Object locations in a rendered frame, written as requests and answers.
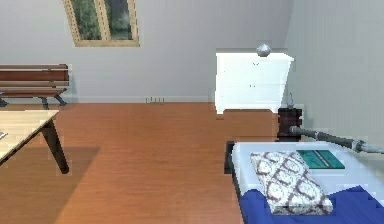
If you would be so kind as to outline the wooden framed window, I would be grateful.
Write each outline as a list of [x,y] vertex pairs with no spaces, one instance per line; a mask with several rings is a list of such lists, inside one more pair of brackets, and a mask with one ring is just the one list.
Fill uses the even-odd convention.
[[76,47],[139,47],[135,0],[62,0]]

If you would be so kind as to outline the teal book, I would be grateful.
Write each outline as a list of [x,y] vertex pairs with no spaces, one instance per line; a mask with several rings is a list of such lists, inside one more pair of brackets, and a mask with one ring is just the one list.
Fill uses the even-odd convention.
[[310,169],[344,169],[344,164],[329,150],[298,150]]

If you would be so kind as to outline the bed with blue blanket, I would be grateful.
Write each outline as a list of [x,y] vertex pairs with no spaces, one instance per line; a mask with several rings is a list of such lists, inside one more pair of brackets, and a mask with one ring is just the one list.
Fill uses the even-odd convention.
[[328,142],[226,143],[244,224],[384,224],[384,183]]

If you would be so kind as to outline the white brown patterned pillow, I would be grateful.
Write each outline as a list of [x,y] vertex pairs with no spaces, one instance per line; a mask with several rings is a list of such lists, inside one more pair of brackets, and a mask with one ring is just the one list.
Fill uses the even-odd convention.
[[250,160],[274,215],[326,215],[333,204],[297,152],[257,152]]

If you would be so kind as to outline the brown wooden slatted bench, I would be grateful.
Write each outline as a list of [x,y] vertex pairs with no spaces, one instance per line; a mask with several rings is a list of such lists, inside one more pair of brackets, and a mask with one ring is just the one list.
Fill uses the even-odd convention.
[[45,110],[49,109],[49,98],[65,106],[61,94],[68,87],[67,64],[0,65],[0,107],[8,105],[5,98],[39,98]]

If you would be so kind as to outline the silver round ball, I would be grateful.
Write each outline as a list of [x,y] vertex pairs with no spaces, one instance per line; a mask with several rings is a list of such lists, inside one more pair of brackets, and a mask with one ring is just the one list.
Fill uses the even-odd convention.
[[271,53],[271,48],[266,43],[264,43],[256,49],[256,53],[260,57],[267,57]]

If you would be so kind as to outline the light wood table black legs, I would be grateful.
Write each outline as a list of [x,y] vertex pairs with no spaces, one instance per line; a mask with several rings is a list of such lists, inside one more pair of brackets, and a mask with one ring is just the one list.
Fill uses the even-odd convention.
[[70,171],[54,119],[58,110],[0,111],[0,166],[41,133],[62,174]]

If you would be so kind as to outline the dark brown nightstand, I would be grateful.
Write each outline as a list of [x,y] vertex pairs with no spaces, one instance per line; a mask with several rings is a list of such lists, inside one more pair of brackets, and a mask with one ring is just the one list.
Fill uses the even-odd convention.
[[297,108],[279,108],[278,109],[277,142],[299,142],[301,136],[289,131],[291,126],[300,127],[302,124],[302,110]]

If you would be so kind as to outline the white chest of drawers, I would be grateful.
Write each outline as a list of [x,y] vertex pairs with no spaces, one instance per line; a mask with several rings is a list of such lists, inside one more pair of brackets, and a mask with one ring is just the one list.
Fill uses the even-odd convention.
[[270,110],[281,107],[290,65],[285,53],[260,57],[255,52],[217,53],[215,108],[225,110]]

